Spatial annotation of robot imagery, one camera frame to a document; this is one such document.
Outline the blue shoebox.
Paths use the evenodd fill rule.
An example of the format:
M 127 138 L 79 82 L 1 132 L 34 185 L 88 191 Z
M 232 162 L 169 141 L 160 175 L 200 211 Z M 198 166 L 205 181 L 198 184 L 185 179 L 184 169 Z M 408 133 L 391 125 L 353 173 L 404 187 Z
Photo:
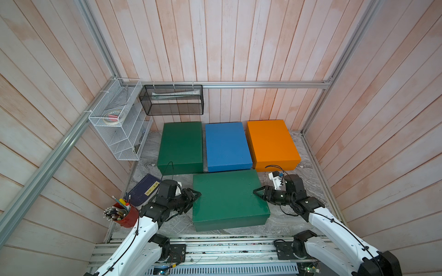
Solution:
M 242 123 L 207 124 L 205 131 L 207 169 L 210 173 L 252 168 Z

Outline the large green shoebox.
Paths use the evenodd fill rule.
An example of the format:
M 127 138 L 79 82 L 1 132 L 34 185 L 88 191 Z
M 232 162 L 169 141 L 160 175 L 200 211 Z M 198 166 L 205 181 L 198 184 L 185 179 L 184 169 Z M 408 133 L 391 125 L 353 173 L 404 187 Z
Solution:
M 198 232 L 264 225 L 268 203 L 253 191 L 261 188 L 257 171 L 213 172 L 193 176 L 193 189 L 201 193 L 192 208 Z

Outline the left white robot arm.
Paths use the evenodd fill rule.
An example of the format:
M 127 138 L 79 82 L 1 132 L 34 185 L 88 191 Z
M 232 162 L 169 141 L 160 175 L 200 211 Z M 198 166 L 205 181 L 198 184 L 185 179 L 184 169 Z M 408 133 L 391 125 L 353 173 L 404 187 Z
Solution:
M 175 180 L 162 181 L 155 196 L 139 211 L 131 232 L 94 275 L 142 276 L 157 262 L 169 269 L 182 263 L 184 251 L 172 251 L 170 239 L 158 230 L 163 223 L 187 213 L 200 197 L 200 192 L 183 188 Z

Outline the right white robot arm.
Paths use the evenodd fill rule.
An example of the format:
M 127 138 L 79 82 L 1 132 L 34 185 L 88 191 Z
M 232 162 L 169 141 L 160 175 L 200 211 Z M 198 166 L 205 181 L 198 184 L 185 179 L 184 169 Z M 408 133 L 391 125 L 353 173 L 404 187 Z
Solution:
M 340 276 L 400 276 L 398 258 L 391 252 L 381 252 L 359 238 L 336 219 L 315 197 L 307 194 L 303 180 L 296 174 L 269 173 L 272 185 L 253 191 L 260 199 L 276 206 L 289 206 L 294 216 L 320 230 L 334 245 L 329 246 L 311 230 L 294 235 L 292 242 L 274 241 L 279 259 L 315 258 Z

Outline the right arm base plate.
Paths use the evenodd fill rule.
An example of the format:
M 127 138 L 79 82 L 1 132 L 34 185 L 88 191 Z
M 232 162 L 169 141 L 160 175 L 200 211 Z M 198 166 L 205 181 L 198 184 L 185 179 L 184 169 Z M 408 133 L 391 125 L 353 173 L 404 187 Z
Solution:
M 293 236 L 293 241 L 276 239 L 273 245 L 276 248 L 278 260 L 295 260 L 310 258 L 306 251 L 305 243 L 317 234 L 311 230 L 302 231 Z

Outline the small green shoebox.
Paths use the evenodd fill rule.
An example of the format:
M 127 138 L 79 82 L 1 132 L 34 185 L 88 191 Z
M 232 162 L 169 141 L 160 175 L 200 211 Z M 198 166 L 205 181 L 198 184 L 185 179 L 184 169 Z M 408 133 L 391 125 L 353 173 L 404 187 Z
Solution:
M 162 175 L 202 173 L 202 123 L 166 123 L 163 126 L 157 167 Z

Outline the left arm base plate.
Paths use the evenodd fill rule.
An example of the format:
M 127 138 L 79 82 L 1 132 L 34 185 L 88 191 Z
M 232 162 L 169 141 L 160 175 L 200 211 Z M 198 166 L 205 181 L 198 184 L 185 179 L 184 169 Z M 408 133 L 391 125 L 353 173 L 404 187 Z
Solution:
M 169 262 L 179 265 L 185 261 L 185 244 L 171 244 L 170 238 L 160 234 L 155 234 L 149 242 L 154 243 L 161 248 L 161 255 L 158 260 L 159 263 Z

